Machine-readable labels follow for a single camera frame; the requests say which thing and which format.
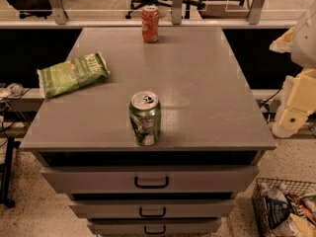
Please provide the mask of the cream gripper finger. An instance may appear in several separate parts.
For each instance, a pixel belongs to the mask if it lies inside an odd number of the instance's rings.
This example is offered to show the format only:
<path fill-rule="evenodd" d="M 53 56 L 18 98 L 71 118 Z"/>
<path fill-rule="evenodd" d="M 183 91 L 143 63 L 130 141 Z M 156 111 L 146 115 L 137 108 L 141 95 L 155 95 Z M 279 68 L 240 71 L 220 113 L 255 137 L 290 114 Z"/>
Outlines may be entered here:
<path fill-rule="evenodd" d="M 301 129 L 316 112 L 316 69 L 304 68 L 296 77 L 287 76 L 282 92 L 272 132 L 286 138 Z"/>
<path fill-rule="evenodd" d="M 270 45 L 270 50 L 278 53 L 291 52 L 293 32 L 294 28 L 290 28 L 281 37 L 275 39 Z"/>

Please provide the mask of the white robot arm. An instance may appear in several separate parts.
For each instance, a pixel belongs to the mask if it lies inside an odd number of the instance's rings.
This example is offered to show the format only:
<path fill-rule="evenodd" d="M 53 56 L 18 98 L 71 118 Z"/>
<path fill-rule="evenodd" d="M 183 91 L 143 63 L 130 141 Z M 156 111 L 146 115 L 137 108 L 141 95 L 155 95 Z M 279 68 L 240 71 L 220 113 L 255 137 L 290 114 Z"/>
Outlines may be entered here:
<path fill-rule="evenodd" d="M 291 61 L 302 67 L 295 77 L 285 77 L 272 127 L 275 136 L 291 137 L 316 112 L 316 2 L 294 27 L 272 42 L 270 50 L 289 52 Z"/>

